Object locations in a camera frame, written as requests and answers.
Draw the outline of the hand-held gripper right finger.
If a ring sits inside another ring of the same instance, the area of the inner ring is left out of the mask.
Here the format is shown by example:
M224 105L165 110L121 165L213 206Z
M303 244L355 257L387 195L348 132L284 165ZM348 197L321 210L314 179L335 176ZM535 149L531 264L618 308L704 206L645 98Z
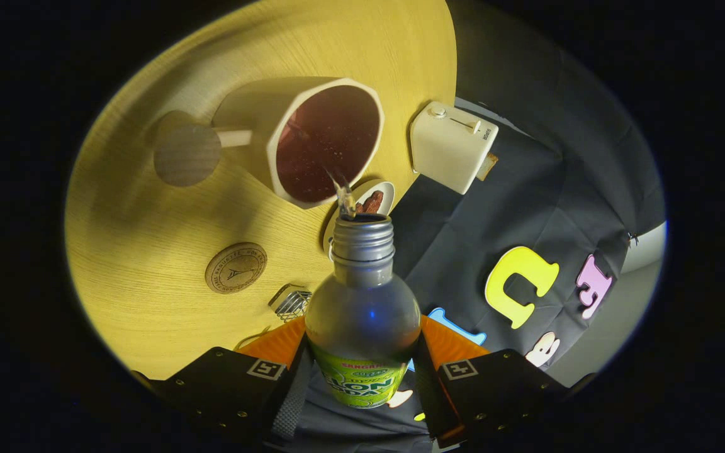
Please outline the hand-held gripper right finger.
M414 368L415 392L440 447L524 429L570 395L520 352L489 352L428 316L421 318Z

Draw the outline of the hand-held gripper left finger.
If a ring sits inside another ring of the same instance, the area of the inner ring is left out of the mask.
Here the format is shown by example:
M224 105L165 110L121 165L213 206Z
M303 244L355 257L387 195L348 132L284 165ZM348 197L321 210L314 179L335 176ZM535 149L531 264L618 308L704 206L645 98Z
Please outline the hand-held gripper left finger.
M290 441L303 408L313 356L302 316L229 350L213 347L149 389L196 428L233 444Z

